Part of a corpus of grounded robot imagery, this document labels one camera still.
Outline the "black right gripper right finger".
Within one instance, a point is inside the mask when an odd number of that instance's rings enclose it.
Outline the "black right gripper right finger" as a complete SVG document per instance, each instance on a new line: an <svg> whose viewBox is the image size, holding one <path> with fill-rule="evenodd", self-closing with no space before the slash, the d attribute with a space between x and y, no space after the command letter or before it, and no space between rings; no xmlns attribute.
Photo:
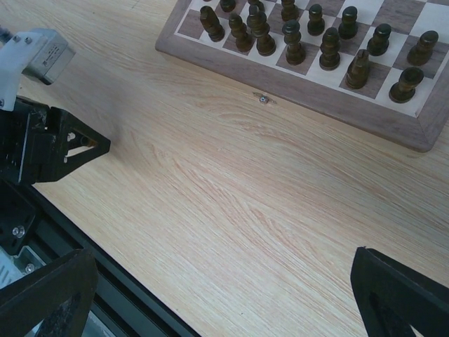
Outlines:
<svg viewBox="0 0 449 337"><path fill-rule="evenodd" d="M350 281L369 336L448 335L448 288L364 246Z"/></svg>

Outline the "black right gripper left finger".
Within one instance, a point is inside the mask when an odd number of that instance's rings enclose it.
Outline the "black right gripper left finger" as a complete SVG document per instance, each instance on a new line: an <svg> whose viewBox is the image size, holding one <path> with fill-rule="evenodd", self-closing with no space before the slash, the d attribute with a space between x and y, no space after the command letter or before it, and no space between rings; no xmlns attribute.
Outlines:
<svg viewBox="0 0 449 337"><path fill-rule="evenodd" d="M69 252L1 290L1 335L81 336L97 285L93 253Z"/></svg>

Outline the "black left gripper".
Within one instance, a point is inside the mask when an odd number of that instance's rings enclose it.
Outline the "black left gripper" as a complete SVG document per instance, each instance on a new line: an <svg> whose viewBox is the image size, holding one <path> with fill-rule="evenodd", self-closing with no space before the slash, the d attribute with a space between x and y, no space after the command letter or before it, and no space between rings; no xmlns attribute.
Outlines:
<svg viewBox="0 0 449 337"><path fill-rule="evenodd" d="M1 109L1 179L55 182L107 154L111 141L66 110L17 98Z"/></svg>

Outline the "dark pawn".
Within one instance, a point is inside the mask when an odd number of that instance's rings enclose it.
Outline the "dark pawn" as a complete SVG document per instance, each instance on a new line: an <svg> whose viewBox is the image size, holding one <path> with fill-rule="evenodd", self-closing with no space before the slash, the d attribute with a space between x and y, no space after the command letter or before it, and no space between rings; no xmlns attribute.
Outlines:
<svg viewBox="0 0 449 337"><path fill-rule="evenodd" d="M341 23L338 27L338 34L341 39L348 40L356 36L358 32L357 15L358 10L355 6L348 6L343 10Z"/></svg>
<svg viewBox="0 0 449 337"><path fill-rule="evenodd" d="M389 24L382 23L378 25L367 45L369 54L372 56L381 56L386 53L389 47L390 34L391 26Z"/></svg>
<svg viewBox="0 0 449 337"><path fill-rule="evenodd" d="M300 11L295 4L295 0L281 0L281 6L281 18L284 22L299 18Z"/></svg>
<svg viewBox="0 0 449 337"><path fill-rule="evenodd" d="M225 30L220 24L215 11L210 6L201 7L200 21L211 41L219 42L223 40L225 37Z"/></svg>
<svg viewBox="0 0 449 337"><path fill-rule="evenodd" d="M410 49L407 61L413 66L421 66L429 61L433 49L438 42L438 32L429 30L424 32L417 43Z"/></svg>
<svg viewBox="0 0 449 337"><path fill-rule="evenodd" d="M323 33L325 21L323 19L323 9L320 4L313 4L309 8L309 21L307 31L311 36L319 36Z"/></svg>

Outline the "dark chess piece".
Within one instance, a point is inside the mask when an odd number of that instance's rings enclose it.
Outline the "dark chess piece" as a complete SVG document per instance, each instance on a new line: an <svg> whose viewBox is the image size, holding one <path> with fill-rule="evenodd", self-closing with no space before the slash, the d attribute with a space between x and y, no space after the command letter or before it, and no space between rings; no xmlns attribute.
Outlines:
<svg viewBox="0 0 449 337"><path fill-rule="evenodd" d="M340 36L335 27L330 27L324 32L320 50L320 68L326 71L336 69L340 64Z"/></svg>
<svg viewBox="0 0 449 337"><path fill-rule="evenodd" d="M236 7L235 0L220 0L220 8L225 13L232 12Z"/></svg>
<svg viewBox="0 0 449 337"><path fill-rule="evenodd" d="M300 24L296 20L289 20L282 27L284 42L286 43L286 60L290 65L299 65L304 62L306 52L300 42Z"/></svg>
<svg viewBox="0 0 449 337"><path fill-rule="evenodd" d="M370 72L369 52L367 49L360 49L347 68L345 83L353 89L362 88L368 81Z"/></svg>
<svg viewBox="0 0 449 337"><path fill-rule="evenodd" d="M270 26L265 12L260 11L257 6L249 6L246 23L256 38L257 52L261 56L272 55L276 51L276 42L269 34Z"/></svg>
<svg viewBox="0 0 449 337"><path fill-rule="evenodd" d="M250 6L257 6L258 9L262 12L264 12L264 4L261 0L247 0Z"/></svg>
<svg viewBox="0 0 449 337"><path fill-rule="evenodd" d="M231 30L231 35L236 39L235 44L238 51L246 53L253 46L253 37L248 33L246 24L240 15L232 12L229 15L229 28Z"/></svg>
<svg viewBox="0 0 449 337"><path fill-rule="evenodd" d="M395 103L406 103L415 95L416 87L424 79L424 72L418 67L408 67L402 71L398 81L390 88L389 98Z"/></svg>

